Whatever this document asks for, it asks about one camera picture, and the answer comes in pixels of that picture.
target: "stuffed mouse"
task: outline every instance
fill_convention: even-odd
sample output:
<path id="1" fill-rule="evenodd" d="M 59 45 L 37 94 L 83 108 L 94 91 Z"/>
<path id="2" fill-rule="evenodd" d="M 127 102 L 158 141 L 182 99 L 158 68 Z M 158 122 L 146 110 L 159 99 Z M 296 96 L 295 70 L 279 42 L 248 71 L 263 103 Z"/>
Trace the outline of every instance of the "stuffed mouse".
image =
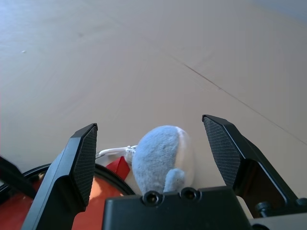
<path id="1" fill-rule="evenodd" d="M 176 126 L 160 126 L 147 133 L 130 151 L 132 172 L 142 192 L 180 191 L 191 186 L 194 154 L 188 134 Z"/>

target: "black plastic mount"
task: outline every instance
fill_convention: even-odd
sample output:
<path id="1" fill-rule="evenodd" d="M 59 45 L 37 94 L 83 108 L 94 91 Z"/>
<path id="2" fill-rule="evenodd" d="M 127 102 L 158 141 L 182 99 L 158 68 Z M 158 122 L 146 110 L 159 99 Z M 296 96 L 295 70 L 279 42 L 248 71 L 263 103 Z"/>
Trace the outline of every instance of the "black plastic mount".
<path id="1" fill-rule="evenodd" d="M 26 216 L 22 230 L 68 230 L 85 211 L 92 187 L 97 124 L 84 127 L 69 139 L 52 162 Z"/>
<path id="2" fill-rule="evenodd" d="M 230 187 L 178 193 L 154 191 L 143 197 L 113 197 L 105 202 L 103 230 L 251 230 L 252 227 Z"/>
<path id="3" fill-rule="evenodd" d="M 254 218 L 307 212 L 262 152 L 232 123 L 211 115 L 203 115 L 202 121 L 226 185 L 244 199 Z M 255 208 L 260 202 L 270 205 Z"/>

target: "floor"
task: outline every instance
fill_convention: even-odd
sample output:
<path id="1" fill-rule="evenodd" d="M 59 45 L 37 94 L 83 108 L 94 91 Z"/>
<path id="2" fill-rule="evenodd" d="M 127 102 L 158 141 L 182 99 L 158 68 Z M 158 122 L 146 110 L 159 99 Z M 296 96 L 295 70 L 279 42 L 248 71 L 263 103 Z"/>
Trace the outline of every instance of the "floor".
<path id="1" fill-rule="evenodd" d="M 3 0 L 1 155 L 49 163 L 77 129 L 97 149 L 175 125 L 194 187 L 223 185 L 201 116 L 234 123 L 307 196 L 307 24 L 254 0 Z"/>

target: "orange object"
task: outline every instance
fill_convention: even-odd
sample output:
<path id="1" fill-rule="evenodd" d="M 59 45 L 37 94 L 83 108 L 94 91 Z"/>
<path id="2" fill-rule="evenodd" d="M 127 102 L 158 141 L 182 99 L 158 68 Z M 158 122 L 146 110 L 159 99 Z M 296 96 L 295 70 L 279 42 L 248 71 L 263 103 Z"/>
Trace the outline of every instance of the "orange object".
<path id="1" fill-rule="evenodd" d="M 42 179 L 35 181 L 33 186 L 39 189 Z M 90 194 L 90 201 L 85 212 L 76 215 L 73 230 L 101 230 L 105 199 L 123 194 L 102 177 L 95 175 Z M 16 193 L 0 204 L 1 230 L 20 230 L 31 207 L 32 199 Z"/>

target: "red object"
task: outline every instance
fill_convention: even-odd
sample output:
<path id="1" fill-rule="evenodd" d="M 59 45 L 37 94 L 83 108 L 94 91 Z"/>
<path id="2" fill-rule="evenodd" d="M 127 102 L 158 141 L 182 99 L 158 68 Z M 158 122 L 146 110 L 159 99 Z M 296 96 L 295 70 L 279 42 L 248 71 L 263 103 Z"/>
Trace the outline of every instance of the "red object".
<path id="1" fill-rule="evenodd" d="M 41 180 L 33 184 L 38 190 Z M 94 177 L 90 201 L 85 212 L 76 215 L 72 230 L 101 230 L 105 199 L 123 196 L 115 187 L 98 176 Z M 0 205 L 0 229 L 20 230 L 32 205 L 32 199 L 16 193 Z"/>
<path id="2" fill-rule="evenodd" d="M 116 161 L 108 164 L 106 168 L 117 174 L 123 180 L 126 179 L 128 173 L 130 172 L 130 168 L 124 157 L 120 157 Z"/>

